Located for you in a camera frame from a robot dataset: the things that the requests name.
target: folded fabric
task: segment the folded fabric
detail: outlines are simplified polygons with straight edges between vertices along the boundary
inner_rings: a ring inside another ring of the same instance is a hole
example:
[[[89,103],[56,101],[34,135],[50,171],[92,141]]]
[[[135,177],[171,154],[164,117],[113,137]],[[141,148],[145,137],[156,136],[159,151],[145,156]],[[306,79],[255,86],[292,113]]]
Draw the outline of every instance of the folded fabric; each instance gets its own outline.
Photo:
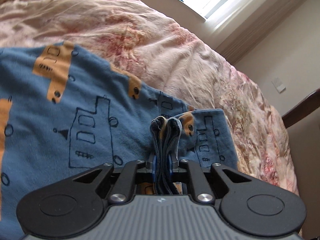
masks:
[[[28,192],[102,163],[146,160],[154,138],[178,159],[236,168],[222,110],[195,111],[71,42],[2,48],[0,68],[0,239],[23,235],[15,209]],[[158,116],[179,120],[179,143],[150,133]]]

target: bedspread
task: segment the bedspread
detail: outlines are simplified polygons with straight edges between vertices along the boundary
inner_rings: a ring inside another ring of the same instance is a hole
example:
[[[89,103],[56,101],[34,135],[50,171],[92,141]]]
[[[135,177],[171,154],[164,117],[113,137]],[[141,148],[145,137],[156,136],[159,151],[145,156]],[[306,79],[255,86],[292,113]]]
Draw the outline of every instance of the bedspread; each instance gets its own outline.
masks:
[[[0,0],[0,47],[64,40],[195,108],[223,109],[239,171],[298,194],[279,113],[253,81],[173,19],[139,0]]]

